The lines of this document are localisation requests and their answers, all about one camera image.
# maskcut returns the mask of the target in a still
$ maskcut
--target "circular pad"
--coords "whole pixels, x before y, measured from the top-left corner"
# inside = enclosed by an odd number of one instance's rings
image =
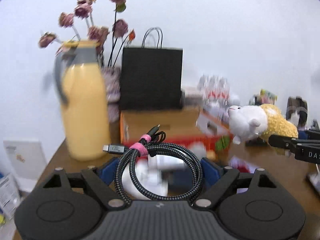
[[[252,201],[245,207],[249,217],[260,221],[273,221],[278,219],[283,210],[277,203],[266,200]]]
[[[50,188],[32,192],[15,213],[15,224],[23,239],[79,239],[97,225],[99,204],[71,189]]]
[[[305,213],[293,197],[280,193],[261,188],[232,195],[221,203],[218,216],[228,231],[241,239],[290,239],[301,231]]]

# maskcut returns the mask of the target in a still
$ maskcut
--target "yellow thermos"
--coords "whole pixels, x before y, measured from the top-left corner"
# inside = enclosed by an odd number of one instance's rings
[[[79,161],[97,159],[104,154],[103,145],[111,140],[96,42],[69,41],[63,48],[56,57],[54,75],[68,150],[71,157]]]

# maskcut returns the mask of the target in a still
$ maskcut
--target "cable connector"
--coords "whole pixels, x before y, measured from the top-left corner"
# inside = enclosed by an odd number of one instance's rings
[[[122,155],[129,148],[121,144],[108,144],[103,146],[103,151],[110,154]]]
[[[147,132],[147,135],[150,135],[151,137],[153,137],[156,132],[158,132],[160,125],[158,124],[157,126],[151,128],[151,130],[149,132]]]

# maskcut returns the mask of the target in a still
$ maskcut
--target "gray handle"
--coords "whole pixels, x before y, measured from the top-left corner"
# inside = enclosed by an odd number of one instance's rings
[[[63,53],[60,52],[55,59],[54,63],[54,79],[56,81],[56,86],[58,90],[58,94],[60,96],[61,102],[65,105],[68,104],[68,98],[63,92],[62,84],[61,84],[61,74],[62,74],[62,61],[63,61]]]

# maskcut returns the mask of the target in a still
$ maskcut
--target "white plush toy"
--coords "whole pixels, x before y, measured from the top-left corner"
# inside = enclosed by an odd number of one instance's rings
[[[234,144],[259,137],[268,128],[268,119],[257,106],[231,106],[228,110],[230,132]]]
[[[281,114],[279,108],[272,104],[261,106],[231,106],[229,113],[229,129],[234,135],[233,143],[262,138],[266,142],[270,135],[277,134],[292,138],[298,137],[294,124],[288,122]],[[284,150],[275,149],[284,154]]]

